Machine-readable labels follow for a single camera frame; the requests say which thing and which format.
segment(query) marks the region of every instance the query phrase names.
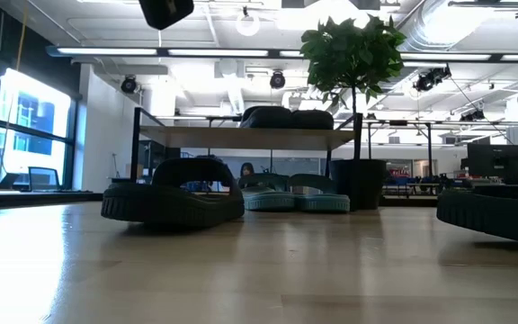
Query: ductwork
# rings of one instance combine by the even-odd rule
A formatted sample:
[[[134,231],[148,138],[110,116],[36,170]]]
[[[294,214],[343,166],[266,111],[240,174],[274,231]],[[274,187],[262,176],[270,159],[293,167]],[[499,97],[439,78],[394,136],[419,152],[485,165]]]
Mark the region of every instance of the ductwork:
[[[401,51],[449,50],[484,22],[489,8],[449,6],[450,0],[425,0],[399,28],[406,35]]]
[[[245,111],[245,102],[241,93],[241,80],[237,77],[239,64],[232,58],[224,58],[219,62],[219,72],[228,81],[227,94],[231,102],[231,113],[241,114]]]

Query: black object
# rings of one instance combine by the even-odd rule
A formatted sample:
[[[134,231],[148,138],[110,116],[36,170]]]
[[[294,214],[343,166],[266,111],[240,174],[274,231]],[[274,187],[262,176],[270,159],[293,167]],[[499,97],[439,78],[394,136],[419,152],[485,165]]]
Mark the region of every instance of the black object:
[[[332,130],[335,125],[333,115],[329,112],[310,110],[291,113],[292,129],[299,130]]]
[[[19,177],[19,174],[15,173],[7,173],[4,176],[4,179],[0,182],[0,189],[12,189],[15,180]]]
[[[451,77],[449,66],[432,68],[428,73],[419,75],[417,81],[413,83],[413,88],[418,92],[429,91],[448,77]]]
[[[241,128],[332,130],[333,116],[323,111],[295,111],[280,106],[255,106],[243,113]]]
[[[518,240],[518,200],[446,190],[437,218],[452,225]]]
[[[59,187],[58,170],[29,166],[29,189],[30,191],[58,191],[61,189]]]
[[[147,170],[147,178],[153,176],[156,167],[169,158],[180,158],[180,148],[168,148],[154,140],[143,139],[139,141],[138,162]]]
[[[141,87],[135,79],[135,76],[125,76],[125,80],[121,83],[121,91],[128,95],[136,94]]]
[[[473,188],[473,193],[495,198],[518,199],[518,184],[478,185]]]
[[[179,22],[193,12],[193,0],[139,0],[147,24],[163,29]]]
[[[351,199],[351,212],[376,210],[379,207],[387,162],[377,159],[360,159],[357,169],[353,160],[331,161],[331,177],[337,183],[337,193]]]
[[[291,111],[280,106],[255,106],[243,113],[240,128],[288,129]]]
[[[274,71],[269,85],[271,85],[271,88],[273,89],[283,88],[285,86],[285,76],[283,76],[283,72]]]
[[[474,112],[469,112],[464,115],[461,115],[459,118],[459,122],[476,122],[485,120],[485,114],[482,110],[476,109]]]
[[[508,184],[518,184],[518,145],[468,144],[469,173],[498,176]]]
[[[180,188],[191,181],[229,183],[229,194],[197,195]],[[101,215],[189,228],[208,228],[241,217],[243,195],[228,167],[211,158],[175,158],[159,165],[152,184],[111,184]]]
[[[465,170],[465,169],[467,169],[467,167],[469,167],[469,159],[466,157],[462,158],[460,160],[460,169]]]

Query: ceiling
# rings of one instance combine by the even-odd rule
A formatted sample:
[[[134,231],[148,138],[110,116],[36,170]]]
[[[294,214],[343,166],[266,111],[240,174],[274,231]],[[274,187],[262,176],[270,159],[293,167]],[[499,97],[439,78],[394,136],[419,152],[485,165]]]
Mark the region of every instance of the ceiling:
[[[249,11],[260,17],[260,28],[253,36],[237,31],[237,17],[241,14],[241,1],[196,2],[189,17],[161,31],[147,26],[140,8],[130,4],[133,0],[28,0],[29,26],[51,42],[62,46],[121,46],[121,47],[210,47],[210,48],[262,48],[298,49],[303,30],[287,30],[282,26],[300,25],[306,9],[281,9],[281,0],[262,0],[251,3]],[[414,23],[405,17],[419,4],[419,0],[399,0],[400,7],[391,12],[396,24]],[[0,7],[15,17],[22,16],[22,1],[0,0]],[[474,31],[454,44],[450,50],[518,52],[518,10],[494,11]],[[443,26],[452,31],[455,22]],[[106,58],[95,62],[95,71],[118,84],[124,77],[117,71],[128,71],[137,66],[167,66],[169,76],[177,86],[176,107],[183,113],[213,114],[227,104],[228,87],[225,79],[215,77],[217,59],[201,58]],[[272,90],[269,75],[255,75],[240,80],[241,94],[246,103],[281,104],[284,94],[307,87],[305,78],[307,62],[290,59],[247,59],[246,67],[281,69],[287,77],[286,87]],[[518,91],[518,65],[512,64],[450,64],[453,79],[463,90],[458,91],[452,81],[446,80],[432,92],[418,99],[411,82],[405,77],[415,76],[422,70],[406,68],[403,81],[394,80],[384,85],[390,92],[378,102],[367,105],[358,98],[365,112],[369,109],[380,118],[455,118],[450,111],[469,105],[470,101],[485,98],[485,110],[499,113],[505,109],[505,98]],[[138,78],[149,84],[158,78],[155,73]]]

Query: exposed pipe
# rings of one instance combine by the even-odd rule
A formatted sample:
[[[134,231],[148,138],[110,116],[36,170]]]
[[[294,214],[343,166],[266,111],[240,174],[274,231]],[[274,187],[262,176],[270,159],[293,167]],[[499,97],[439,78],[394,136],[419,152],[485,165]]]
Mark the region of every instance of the exposed pipe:
[[[411,16],[424,4],[426,0],[421,0],[411,11],[400,21],[395,25],[395,28],[400,29],[403,27],[403,25],[411,18]]]
[[[407,38],[398,49],[406,51],[449,50],[487,19],[492,11],[485,8],[457,10],[450,0],[425,0],[412,11],[399,30]]]

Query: building outside window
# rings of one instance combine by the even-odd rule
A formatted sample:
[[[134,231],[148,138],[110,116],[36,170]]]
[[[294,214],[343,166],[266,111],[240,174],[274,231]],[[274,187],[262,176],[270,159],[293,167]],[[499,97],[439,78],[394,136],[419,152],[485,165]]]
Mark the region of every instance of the building outside window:
[[[0,121],[65,138],[70,107],[67,94],[22,73],[7,69],[1,76]],[[65,148],[60,141],[0,127],[0,181],[5,173],[18,173],[16,183],[26,185],[29,167],[56,169],[63,179]]]

